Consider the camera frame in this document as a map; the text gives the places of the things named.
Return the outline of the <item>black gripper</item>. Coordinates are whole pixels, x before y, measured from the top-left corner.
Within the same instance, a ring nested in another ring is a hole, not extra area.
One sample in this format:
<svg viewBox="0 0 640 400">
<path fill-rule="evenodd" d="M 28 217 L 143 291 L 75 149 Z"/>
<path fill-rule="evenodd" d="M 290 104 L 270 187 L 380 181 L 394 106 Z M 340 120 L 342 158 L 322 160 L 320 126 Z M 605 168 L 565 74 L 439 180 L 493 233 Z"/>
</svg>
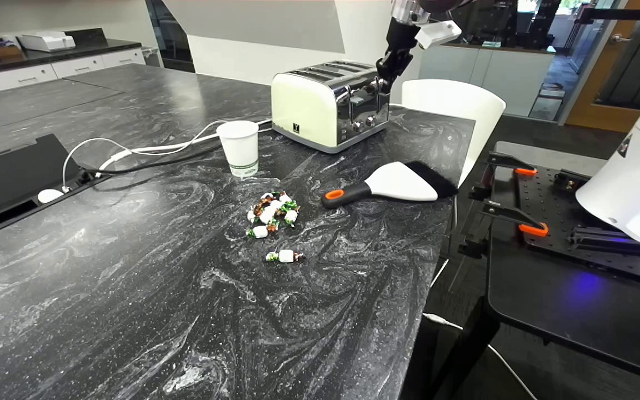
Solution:
<svg viewBox="0 0 640 400">
<path fill-rule="evenodd" d="M 411 21 L 389 21 L 388 31 L 388 49 L 375 59 L 379 86 L 389 90 L 391 84 L 404 74 L 409 61 L 413 59 L 411 49 L 418 44 L 415 33 L 418 24 Z"/>
</svg>

